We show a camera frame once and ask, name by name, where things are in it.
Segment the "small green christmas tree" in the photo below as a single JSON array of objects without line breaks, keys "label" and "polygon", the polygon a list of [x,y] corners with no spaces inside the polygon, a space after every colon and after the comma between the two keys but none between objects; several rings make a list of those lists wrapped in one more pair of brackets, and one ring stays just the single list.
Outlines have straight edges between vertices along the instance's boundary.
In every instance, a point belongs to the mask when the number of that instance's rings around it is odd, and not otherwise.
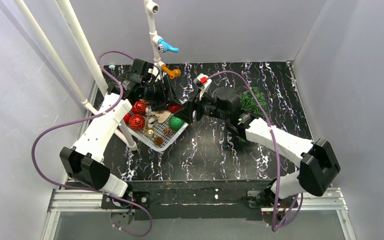
[{"label": "small green christmas tree", "polygon": [[260,109],[259,105],[264,109],[266,114],[269,116],[268,104],[265,98],[265,94],[259,90],[258,87],[252,87],[252,92],[254,93],[257,101],[253,97],[252,93],[247,90],[239,95],[240,97],[240,108],[244,111],[257,114],[260,118],[265,119],[263,111]]}]

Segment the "red glitter ornament ball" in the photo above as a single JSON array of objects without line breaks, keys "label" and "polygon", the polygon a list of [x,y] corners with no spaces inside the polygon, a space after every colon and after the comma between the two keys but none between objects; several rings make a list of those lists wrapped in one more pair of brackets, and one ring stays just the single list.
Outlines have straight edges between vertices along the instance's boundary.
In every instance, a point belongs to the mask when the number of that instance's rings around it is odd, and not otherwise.
[{"label": "red glitter ornament ball", "polygon": [[182,105],[179,105],[179,104],[169,104],[168,107],[167,107],[168,111],[172,114],[175,114],[177,113],[178,111],[182,110],[183,109],[183,106]]}]

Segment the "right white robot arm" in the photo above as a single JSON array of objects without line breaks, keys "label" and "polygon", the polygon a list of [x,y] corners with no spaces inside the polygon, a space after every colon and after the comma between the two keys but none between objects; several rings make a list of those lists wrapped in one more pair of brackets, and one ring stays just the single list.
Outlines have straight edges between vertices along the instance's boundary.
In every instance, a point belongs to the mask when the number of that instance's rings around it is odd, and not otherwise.
[{"label": "right white robot arm", "polygon": [[199,90],[174,115],[187,124],[203,116],[223,120],[232,135],[271,148],[294,163],[298,170],[275,181],[266,191],[269,196],[286,199],[307,192],[321,197],[341,171],[329,141],[312,141],[269,126],[241,106],[240,96],[231,87],[222,87],[214,95]]}]

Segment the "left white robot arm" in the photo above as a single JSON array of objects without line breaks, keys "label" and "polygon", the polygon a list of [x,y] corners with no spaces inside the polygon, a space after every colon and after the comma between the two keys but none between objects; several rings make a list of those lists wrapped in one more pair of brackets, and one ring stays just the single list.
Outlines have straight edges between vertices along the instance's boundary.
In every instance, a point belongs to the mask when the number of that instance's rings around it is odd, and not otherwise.
[{"label": "left white robot arm", "polygon": [[169,104],[180,104],[167,76],[153,63],[134,59],[129,71],[108,85],[101,107],[83,135],[72,145],[63,147],[60,159],[67,175],[87,187],[123,197],[129,185],[103,164],[104,152],[116,131],[132,126],[124,117],[137,102],[147,101],[152,111],[166,111]]}]

